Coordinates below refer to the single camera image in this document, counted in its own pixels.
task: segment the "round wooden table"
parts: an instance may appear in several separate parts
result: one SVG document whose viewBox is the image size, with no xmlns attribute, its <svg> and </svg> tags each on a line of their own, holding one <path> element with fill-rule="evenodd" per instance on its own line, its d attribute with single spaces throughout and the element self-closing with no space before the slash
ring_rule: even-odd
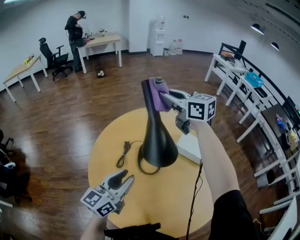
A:
<svg viewBox="0 0 300 240">
<path fill-rule="evenodd" d="M 161 113 L 161 118 L 176 143 L 182 132 L 175 126 L 174 112 Z M 128 112 L 110 123 L 96 140 L 89 160 L 89 184 L 91 188 L 102 183 L 111 173 L 118 172 L 117 160 L 124 150 L 124 141 L 143 141 L 147 125 L 145 108 Z M 125 207 L 117 215 L 111 213 L 109 220 L 119 228 L 131 225 L 161 223 L 160 232 L 173 237 L 186 235 L 190 207 L 199 165 L 178 155 L 174 164 L 161 168 L 155 175 L 143 174 L 137 166 L 137 154 L 141 142 L 135 142 L 125 157 L 122 169 L 135 176 L 135 183 L 125 197 Z M 155 167 L 142 161 L 144 170 L 151 172 Z M 201 228 L 212 217 L 213 203 L 205 178 L 199 191 L 192 217 L 190 233 Z"/>
</svg>

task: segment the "trash bin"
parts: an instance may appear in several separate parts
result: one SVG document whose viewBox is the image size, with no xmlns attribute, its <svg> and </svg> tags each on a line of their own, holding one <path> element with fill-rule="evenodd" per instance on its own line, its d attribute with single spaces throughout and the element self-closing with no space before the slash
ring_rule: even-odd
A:
<svg viewBox="0 0 300 240">
<path fill-rule="evenodd" d="M 169 48 L 164 48 L 164 56 L 169 56 L 170 49 Z"/>
</svg>

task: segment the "lamp base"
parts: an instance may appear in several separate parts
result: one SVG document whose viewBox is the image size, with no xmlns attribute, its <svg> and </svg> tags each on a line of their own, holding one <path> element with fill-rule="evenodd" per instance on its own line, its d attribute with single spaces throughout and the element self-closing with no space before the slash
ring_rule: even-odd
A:
<svg viewBox="0 0 300 240">
<path fill-rule="evenodd" d="M 156 171 L 154 172 L 145 172 L 143 169 L 142 169 L 142 166 L 141 166 L 141 161 L 144 159 L 143 157 L 143 154 L 142 154 L 142 146 L 140 146 L 140 149 L 139 149 L 139 153 L 138 153 L 138 156 L 137 156 L 137 165 L 139 166 L 139 169 L 141 170 L 142 173 L 146 174 L 146 175 L 154 175 L 156 174 L 159 170 L 160 170 L 160 167 L 157 168 Z"/>
</svg>

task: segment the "white ceiling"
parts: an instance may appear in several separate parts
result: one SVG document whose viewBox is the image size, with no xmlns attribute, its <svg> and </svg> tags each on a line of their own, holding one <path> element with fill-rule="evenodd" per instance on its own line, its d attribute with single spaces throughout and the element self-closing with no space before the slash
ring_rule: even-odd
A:
<svg viewBox="0 0 300 240">
<path fill-rule="evenodd" d="M 300 0 L 227 1 L 267 33 L 281 36 L 300 48 Z"/>
<path fill-rule="evenodd" d="M 3 12 L 9 8 L 23 5 L 24 3 L 33 2 L 35 0 L 0 0 L 0 12 Z"/>
</svg>

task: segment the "small object on floor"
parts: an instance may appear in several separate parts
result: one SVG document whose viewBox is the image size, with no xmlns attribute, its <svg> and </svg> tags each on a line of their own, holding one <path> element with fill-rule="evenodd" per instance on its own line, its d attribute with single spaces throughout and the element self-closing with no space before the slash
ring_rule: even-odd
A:
<svg viewBox="0 0 300 240">
<path fill-rule="evenodd" d="M 98 78 L 104 77 L 104 75 L 105 75 L 105 72 L 103 70 L 100 70 L 99 72 L 97 72 Z"/>
<path fill-rule="evenodd" d="M 95 71 L 98 78 L 102 78 L 105 76 L 105 72 L 102 67 L 96 67 Z"/>
</svg>

